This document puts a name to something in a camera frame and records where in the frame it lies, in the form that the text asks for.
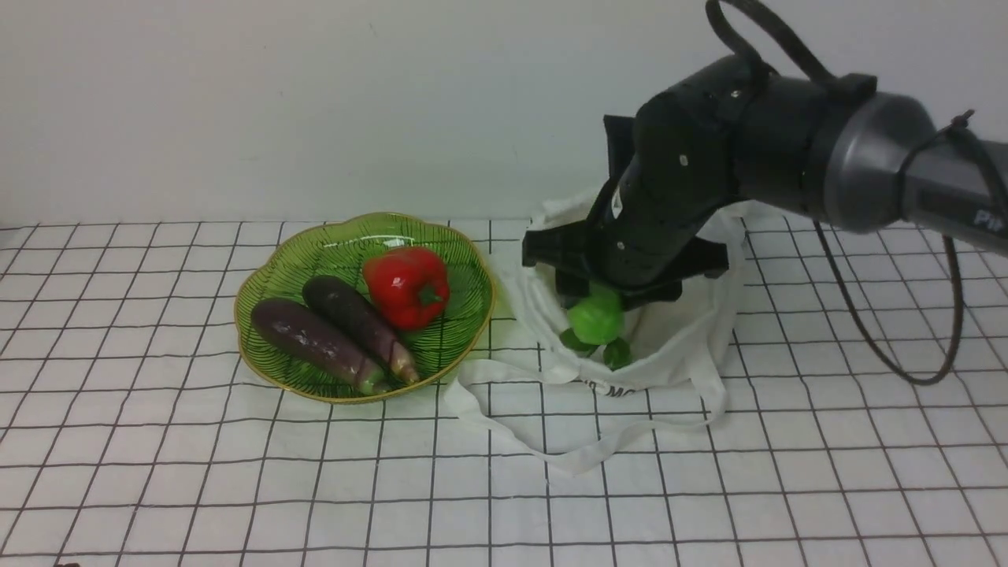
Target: black cable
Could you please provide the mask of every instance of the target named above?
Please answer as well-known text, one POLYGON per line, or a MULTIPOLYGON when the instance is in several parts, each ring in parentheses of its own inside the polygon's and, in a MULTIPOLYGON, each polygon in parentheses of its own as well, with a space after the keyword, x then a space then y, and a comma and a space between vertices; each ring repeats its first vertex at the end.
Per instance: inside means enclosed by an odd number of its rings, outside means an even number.
POLYGON ((711 28, 732 52, 746 60, 754 79, 765 80, 767 66, 763 63, 759 51, 728 23, 725 13, 721 10, 721 2, 734 6, 772 37, 787 56, 794 62, 794 65, 798 66, 798 69, 813 83, 826 87, 832 87, 836 83, 837 77, 827 71, 826 67, 798 38, 794 30, 784 23, 780 16, 758 0, 707 0, 705 9, 711 28))
POLYGON ((952 339, 949 341, 949 350, 946 352, 944 361, 941 363, 941 367, 938 371, 934 373, 933 376, 929 378, 916 378, 910 375, 906 370, 899 367, 891 358, 886 356, 882 349, 879 347, 875 339, 872 338, 868 329, 865 328, 865 324, 861 321, 861 316, 858 315, 858 309, 854 307, 854 301, 851 300, 851 294, 847 291, 847 286, 844 284, 844 277, 840 274, 840 268, 837 267, 837 260, 833 257, 833 252, 830 250, 830 243, 827 242, 826 234, 823 233, 823 226, 817 222, 812 222, 815 227, 815 234, 820 237, 820 242, 823 244, 823 250, 826 252, 826 259, 830 262, 830 269, 833 270, 834 277, 837 278, 837 286, 840 287, 840 295, 844 296, 844 303, 847 304, 847 310, 851 312, 851 318, 854 319, 854 324, 858 327, 858 331, 861 332, 861 336, 864 337, 865 342, 868 346, 875 352, 876 356, 882 360, 882 363, 889 367, 897 376, 903 378, 904 380, 910 382, 914 385, 932 385, 936 384, 949 374, 952 370, 952 365, 956 361, 956 355, 959 354, 959 345, 963 340, 963 311, 965 308, 965 303, 963 301, 963 276, 959 270, 959 255, 956 253, 956 243, 949 236, 942 236, 941 242, 944 244, 946 257, 949 259, 949 271, 950 278, 952 279, 952 293, 953 293, 953 319, 952 319, 952 339))

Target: cloth bag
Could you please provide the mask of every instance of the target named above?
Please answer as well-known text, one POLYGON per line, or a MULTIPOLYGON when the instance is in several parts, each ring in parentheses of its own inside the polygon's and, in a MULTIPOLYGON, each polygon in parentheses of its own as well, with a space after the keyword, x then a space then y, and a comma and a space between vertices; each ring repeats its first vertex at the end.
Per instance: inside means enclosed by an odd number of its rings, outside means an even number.
MULTIPOLYGON (((591 191, 571 199, 547 201, 529 228, 537 230, 585 219, 596 196, 597 192, 591 191)), ((460 364, 455 381, 446 390, 444 407, 463 424, 490 430, 569 475, 595 468, 652 430, 682 432, 711 424, 725 413, 727 404, 718 364, 730 342, 742 293, 745 228, 741 218, 747 211, 747 203, 721 209, 698 234, 727 245, 729 269, 724 275, 716 279, 691 277, 682 282, 678 301, 646 305, 624 315, 623 336, 630 343, 634 362, 619 370, 611 370, 602 362, 601 348, 592 357, 583 358, 560 342, 559 334, 570 324, 554 292, 553 268, 541 264, 524 267, 520 258, 491 257, 505 301, 518 323, 542 346, 542 371, 497 360, 467 360, 460 364), (708 417, 634 422, 595 443, 561 454, 546 454, 529 447, 507 426, 488 417, 472 391, 474 384, 529 380, 541 381, 547 387, 581 380, 601 395, 628 395, 689 380, 705 402, 708 417)))

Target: purple eggplant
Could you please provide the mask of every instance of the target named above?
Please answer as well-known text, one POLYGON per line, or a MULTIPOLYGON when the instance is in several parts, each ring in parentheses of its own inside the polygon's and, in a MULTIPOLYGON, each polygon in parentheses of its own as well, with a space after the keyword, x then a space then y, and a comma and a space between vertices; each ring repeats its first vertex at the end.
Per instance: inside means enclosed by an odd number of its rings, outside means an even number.
POLYGON ((311 311, 339 326, 406 383, 420 379, 412 353, 395 329, 353 286, 333 275, 316 275, 301 288, 311 311))
POLYGON ((385 369, 348 337, 297 302, 262 300, 252 308, 252 325, 269 344, 345 381, 365 395, 393 386, 385 369))

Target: bag strap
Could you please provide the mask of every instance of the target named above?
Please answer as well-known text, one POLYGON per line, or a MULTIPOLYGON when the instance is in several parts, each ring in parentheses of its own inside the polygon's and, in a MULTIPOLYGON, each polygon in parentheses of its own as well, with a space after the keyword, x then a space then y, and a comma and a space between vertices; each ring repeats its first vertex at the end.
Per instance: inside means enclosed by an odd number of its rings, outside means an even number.
MULTIPOLYGON (((566 453, 550 455, 532 449, 518 439, 514 432, 507 426, 488 417, 480 406, 480 401, 472 392, 471 386, 475 384, 530 380, 545 381, 543 375, 498 360, 467 360, 460 365, 456 379, 448 387, 443 401, 447 410, 459 418, 461 423, 483 430, 490 430, 501 438, 509 440, 512 445, 549 463, 555 469, 565 474, 578 475, 599 466, 603 461, 632 443, 642 434, 653 430, 668 432, 694 431, 708 426, 724 415, 728 402, 728 393, 725 390, 725 384, 721 381, 721 375, 714 363, 714 359, 711 357, 710 350, 706 347, 698 348, 687 362, 688 364, 685 367, 689 372, 689 379, 708 408, 709 414, 707 419, 670 418, 662 421, 645 420, 634 422, 603 436, 595 443, 579 447, 566 453)), ((572 374, 569 377, 573 379, 576 376, 572 374)), ((558 380, 553 376, 552 380, 546 381, 547 384, 550 382, 558 383, 558 380)))

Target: table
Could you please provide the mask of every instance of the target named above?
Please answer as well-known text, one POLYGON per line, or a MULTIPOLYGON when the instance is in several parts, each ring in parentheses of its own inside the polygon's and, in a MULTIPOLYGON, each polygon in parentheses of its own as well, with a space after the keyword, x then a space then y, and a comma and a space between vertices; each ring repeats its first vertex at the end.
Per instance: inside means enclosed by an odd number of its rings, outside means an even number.
MULTIPOLYGON (((253 374, 233 297, 311 224, 0 231, 0 566, 1008 564, 1003 258, 964 247, 957 371, 911 387, 858 335, 809 223, 751 220, 729 414, 568 478, 445 416, 442 384, 334 407, 253 374)), ((516 259, 528 221, 451 224, 516 259)), ((830 234, 875 336, 937 368, 937 236, 830 234)), ((537 369, 540 351, 502 302, 471 356, 537 369)), ((704 411, 688 387, 481 395, 550 452, 704 411)))

